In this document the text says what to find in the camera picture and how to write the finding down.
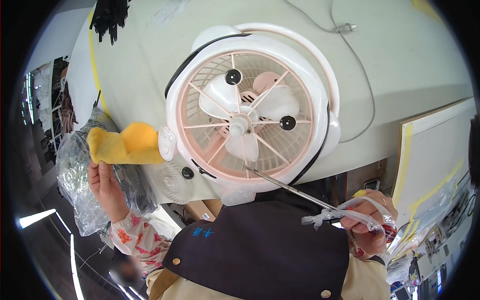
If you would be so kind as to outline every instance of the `hand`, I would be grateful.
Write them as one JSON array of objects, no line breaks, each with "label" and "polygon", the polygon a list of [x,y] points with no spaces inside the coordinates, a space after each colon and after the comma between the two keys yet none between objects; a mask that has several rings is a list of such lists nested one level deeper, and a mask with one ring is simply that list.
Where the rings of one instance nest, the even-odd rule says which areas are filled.
[{"label": "hand", "polygon": [[112,165],[103,161],[88,165],[88,184],[96,199],[107,212],[112,223],[123,220],[130,211],[125,204],[125,196],[113,174]]},{"label": "hand", "polygon": [[[374,201],[380,203],[382,206],[392,214],[394,220],[396,221],[398,217],[398,211],[394,208],[392,198],[385,197],[382,192],[374,191],[371,189],[366,189],[367,193],[365,196],[373,199]],[[353,208],[354,211],[370,215],[372,218],[377,220],[381,225],[384,224],[382,215],[378,210],[368,201],[365,201],[356,207]],[[381,253],[386,247],[386,238],[382,232],[369,232],[365,224],[359,223],[358,221],[352,220],[348,217],[343,217],[340,220],[345,229],[351,229],[353,236],[358,244],[358,246],[367,254],[374,255]]]}]

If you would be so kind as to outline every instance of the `dark apron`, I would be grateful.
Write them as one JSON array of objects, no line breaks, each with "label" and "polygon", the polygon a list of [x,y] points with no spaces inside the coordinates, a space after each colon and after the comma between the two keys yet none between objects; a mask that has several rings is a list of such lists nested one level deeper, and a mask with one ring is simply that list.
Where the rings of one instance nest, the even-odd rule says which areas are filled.
[{"label": "dark apron", "polygon": [[[310,184],[297,186],[315,197]],[[284,190],[224,206],[214,222],[197,221],[172,242],[163,266],[204,287],[242,299],[339,299],[348,268],[343,229],[302,225],[321,208]]]}]

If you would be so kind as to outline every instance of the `metal rod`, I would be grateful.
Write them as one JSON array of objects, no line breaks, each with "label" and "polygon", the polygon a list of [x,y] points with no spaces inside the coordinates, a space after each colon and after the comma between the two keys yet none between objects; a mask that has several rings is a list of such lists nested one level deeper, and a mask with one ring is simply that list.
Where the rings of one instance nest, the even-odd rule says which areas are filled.
[{"label": "metal rod", "polygon": [[325,202],[323,202],[323,201],[321,201],[321,200],[318,200],[318,199],[315,198],[315,197],[312,197],[312,196],[310,196],[310,195],[308,195],[308,194],[305,194],[304,192],[299,191],[299,190],[297,190],[296,188],[291,187],[291,186],[289,186],[289,185],[287,185],[287,184],[284,184],[283,182],[280,182],[280,181],[278,181],[278,180],[276,180],[276,179],[274,179],[274,178],[272,178],[272,177],[270,177],[270,176],[267,176],[267,175],[263,174],[262,172],[259,172],[259,171],[255,170],[255,169],[252,169],[252,168],[250,168],[249,166],[243,165],[243,167],[246,168],[248,171],[252,172],[253,174],[256,174],[256,175],[262,177],[263,179],[265,179],[265,180],[267,180],[267,181],[269,181],[269,182],[271,182],[271,183],[274,183],[274,184],[278,185],[279,187],[284,188],[285,190],[287,190],[287,191],[289,191],[289,192],[292,192],[292,193],[294,193],[294,194],[296,194],[296,195],[298,195],[298,196],[300,196],[300,197],[302,197],[302,198],[304,198],[304,199],[307,199],[307,200],[309,200],[309,201],[311,201],[311,202],[313,202],[313,203],[315,203],[315,204],[317,204],[317,205],[320,205],[321,207],[324,207],[324,208],[326,208],[326,209],[328,209],[328,210],[337,210],[337,208],[336,208],[335,206],[332,206],[332,205],[330,205],[330,204],[328,204],[328,203],[325,203]]}]

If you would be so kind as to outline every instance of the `table surface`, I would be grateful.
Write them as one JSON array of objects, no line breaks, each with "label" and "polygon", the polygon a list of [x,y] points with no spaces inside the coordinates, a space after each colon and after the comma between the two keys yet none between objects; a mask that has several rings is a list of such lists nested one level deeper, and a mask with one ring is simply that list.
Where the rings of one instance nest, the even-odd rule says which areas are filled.
[{"label": "table surface", "polygon": [[[291,2],[321,26],[333,28],[328,0]],[[318,159],[299,183],[339,174],[397,153],[400,121],[473,95],[465,62],[445,25],[415,9],[410,1],[334,0],[333,17],[337,24],[358,26],[345,38],[365,67],[376,115],[363,135],[339,144],[329,155]],[[96,34],[93,35],[98,80],[118,128],[122,130],[136,121],[155,128],[164,125],[165,86],[189,55],[195,38],[214,25],[247,22],[291,28],[323,52],[339,85],[341,141],[367,126],[372,117],[372,100],[355,56],[338,34],[320,30],[283,0],[229,1],[228,6],[221,0],[152,0],[130,2],[126,25],[118,29],[118,41],[113,46],[108,36],[98,43]],[[84,24],[69,72],[73,66],[81,69],[78,66],[82,63],[74,54],[78,48],[86,49],[86,30]],[[283,37],[274,38],[303,54],[326,83],[320,66],[306,50]],[[88,73],[91,66],[88,68],[84,67],[85,72],[92,76]],[[80,80],[68,80],[70,89],[72,85],[79,89],[83,84]],[[91,83],[88,89],[97,94]],[[185,164],[181,157],[176,163]],[[193,200],[216,198],[221,193],[215,184],[203,179],[195,183]]]}]

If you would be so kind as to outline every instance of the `black trim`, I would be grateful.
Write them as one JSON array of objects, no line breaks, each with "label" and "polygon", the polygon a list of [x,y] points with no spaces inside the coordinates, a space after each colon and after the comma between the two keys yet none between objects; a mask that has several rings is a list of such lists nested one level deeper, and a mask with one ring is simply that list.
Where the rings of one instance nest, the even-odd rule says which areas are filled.
[{"label": "black trim", "polygon": [[378,263],[381,263],[381,264],[385,265],[384,260],[381,259],[379,256],[376,256],[376,255],[372,256],[371,258],[367,258],[367,260],[368,261],[376,261]]},{"label": "black trim", "polygon": [[295,182],[297,182],[308,171],[308,169],[310,169],[312,167],[312,165],[314,164],[314,162],[317,160],[318,156],[320,155],[320,152],[324,148],[325,142],[326,142],[327,136],[328,136],[328,129],[330,128],[330,104],[329,103],[327,103],[327,124],[328,124],[327,132],[325,132],[324,142],[320,146],[320,150],[318,150],[317,154],[315,154],[315,156],[310,160],[310,162],[303,168],[303,170],[288,185],[295,184]]},{"label": "black trim", "polygon": [[205,169],[202,168],[201,166],[199,166],[193,159],[192,159],[192,162],[193,162],[194,165],[197,166],[198,172],[199,172],[200,174],[207,174],[207,175],[210,176],[211,178],[216,179],[215,176],[213,176],[212,174],[210,174],[210,173],[208,173],[207,171],[205,171]]},{"label": "black trim", "polygon": [[177,77],[185,69],[185,67],[193,60],[193,58],[195,58],[195,56],[197,56],[197,54],[200,53],[200,51],[202,51],[205,47],[207,47],[207,46],[209,46],[209,45],[211,45],[211,44],[213,44],[213,43],[215,43],[219,40],[222,40],[224,38],[236,37],[236,36],[249,36],[249,35],[251,35],[251,33],[240,33],[240,34],[237,34],[237,35],[222,36],[222,37],[216,38],[214,40],[211,40],[210,42],[208,42],[206,44],[203,44],[202,46],[197,48],[197,50],[190,53],[190,55],[187,57],[187,59],[184,60],[181,63],[181,65],[179,66],[179,68],[175,71],[175,73],[173,73],[173,76],[172,76],[172,78],[170,78],[170,81],[168,82],[167,87],[165,87],[165,99],[167,98],[168,90],[172,86],[173,82],[177,79]]}]

